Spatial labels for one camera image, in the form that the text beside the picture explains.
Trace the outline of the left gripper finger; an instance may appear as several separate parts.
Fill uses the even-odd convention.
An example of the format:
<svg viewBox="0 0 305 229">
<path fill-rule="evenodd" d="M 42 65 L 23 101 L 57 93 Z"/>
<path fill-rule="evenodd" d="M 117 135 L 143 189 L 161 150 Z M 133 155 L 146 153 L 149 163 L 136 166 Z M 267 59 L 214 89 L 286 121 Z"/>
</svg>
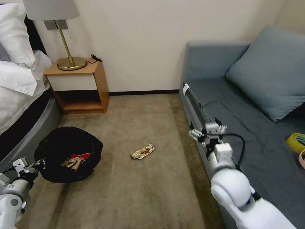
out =
<svg viewBox="0 0 305 229">
<path fill-rule="evenodd" d="M 27 167 L 28 168 L 45 168 L 46 167 L 46 161 L 45 161 L 45 159 L 39 159 L 36 162 L 28 165 Z"/>
<path fill-rule="evenodd" d="M 46 169 L 45 166 L 43 167 L 24 167 L 24 172 L 25 173 L 39 173 L 42 172 Z"/>
</svg>

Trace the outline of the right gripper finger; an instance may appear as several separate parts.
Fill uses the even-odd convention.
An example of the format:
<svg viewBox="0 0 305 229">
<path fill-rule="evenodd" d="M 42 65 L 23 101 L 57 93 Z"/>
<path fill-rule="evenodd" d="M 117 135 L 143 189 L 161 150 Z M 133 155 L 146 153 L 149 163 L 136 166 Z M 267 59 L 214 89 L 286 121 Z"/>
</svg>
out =
<svg viewBox="0 0 305 229">
<path fill-rule="evenodd" d="M 223 125 L 222 122 L 219 119 L 217 119 L 216 117 L 214 118 L 214 120 L 219 126 L 219 139 L 223 139 L 227 126 Z"/>
<path fill-rule="evenodd" d="M 189 136 L 193 138 L 197 142 L 203 142 L 203 133 L 202 131 L 196 130 L 196 129 L 190 129 L 188 131 Z"/>
</svg>

